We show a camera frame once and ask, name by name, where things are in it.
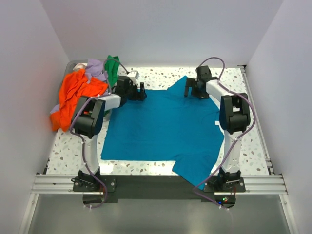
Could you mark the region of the blue t shirt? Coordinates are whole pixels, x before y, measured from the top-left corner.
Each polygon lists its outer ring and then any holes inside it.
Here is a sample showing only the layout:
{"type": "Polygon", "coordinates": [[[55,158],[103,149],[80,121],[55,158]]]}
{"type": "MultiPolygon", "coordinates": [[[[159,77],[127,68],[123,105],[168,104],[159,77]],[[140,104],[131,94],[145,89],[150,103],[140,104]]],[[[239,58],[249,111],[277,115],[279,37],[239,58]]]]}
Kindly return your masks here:
{"type": "Polygon", "coordinates": [[[173,161],[173,171],[199,189],[219,157],[224,139],[211,99],[184,96],[186,77],[166,90],[147,90],[111,113],[103,160],[173,161]]]}

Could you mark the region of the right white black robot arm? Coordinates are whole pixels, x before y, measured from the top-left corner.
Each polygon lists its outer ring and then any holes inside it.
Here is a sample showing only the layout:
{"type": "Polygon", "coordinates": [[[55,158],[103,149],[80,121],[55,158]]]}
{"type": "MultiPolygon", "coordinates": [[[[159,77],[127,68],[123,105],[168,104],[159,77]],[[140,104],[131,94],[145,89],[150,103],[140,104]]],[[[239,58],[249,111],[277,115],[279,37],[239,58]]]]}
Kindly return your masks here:
{"type": "Polygon", "coordinates": [[[217,186],[227,192],[240,180],[240,151],[243,133],[251,123],[250,106],[246,93],[236,93],[213,77],[208,66],[196,68],[197,78],[187,78],[184,96],[206,99],[210,96],[220,103],[219,124],[224,132],[224,158],[219,168],[217,186]]]}

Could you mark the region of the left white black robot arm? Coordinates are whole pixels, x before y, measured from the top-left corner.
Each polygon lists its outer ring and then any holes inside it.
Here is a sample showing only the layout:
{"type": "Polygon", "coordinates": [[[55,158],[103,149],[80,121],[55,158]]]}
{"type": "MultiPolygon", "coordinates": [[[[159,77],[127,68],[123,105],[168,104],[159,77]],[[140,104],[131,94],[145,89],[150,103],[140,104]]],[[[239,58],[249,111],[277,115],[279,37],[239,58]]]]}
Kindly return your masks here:
{"type": "Polygon", "coordinates": [[[82,167],[76,184],[83,183],[89,191],[96,191],[101,186],[98,162],[97,140],[102,129],[105,113],[123,106],[126,101],[144,101],[147,97],[144,82],[137,82],[136,77],[120,76],[115,86],[108,86],[108,91],[96,96],[82,95],[78,99],[69,131],[81,140],[82,167]]]}

